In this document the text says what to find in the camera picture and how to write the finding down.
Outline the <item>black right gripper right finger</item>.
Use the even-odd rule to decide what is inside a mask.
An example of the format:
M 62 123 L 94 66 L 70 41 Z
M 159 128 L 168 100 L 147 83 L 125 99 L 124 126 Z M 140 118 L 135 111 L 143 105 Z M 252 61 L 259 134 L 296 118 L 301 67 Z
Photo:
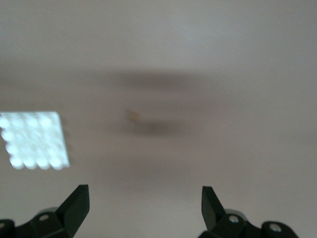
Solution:
M 246 216 L 234 209 L 225 209 L 211 186 L 202 187 L 201 211 L 207 230 L 201 238 L 296 238 L 286 224 L 263 222 L 256 227 Z

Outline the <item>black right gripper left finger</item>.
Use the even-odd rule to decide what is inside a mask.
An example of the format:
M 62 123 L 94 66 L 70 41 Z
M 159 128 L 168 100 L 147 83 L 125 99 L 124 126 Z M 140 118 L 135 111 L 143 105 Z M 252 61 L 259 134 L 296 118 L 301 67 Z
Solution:
M 46 209 L 16 226 L 10 219 L 0 221 L 2 238 L 72 238 L 89 213 L 89 186 L 79 185 L 56 209 Z

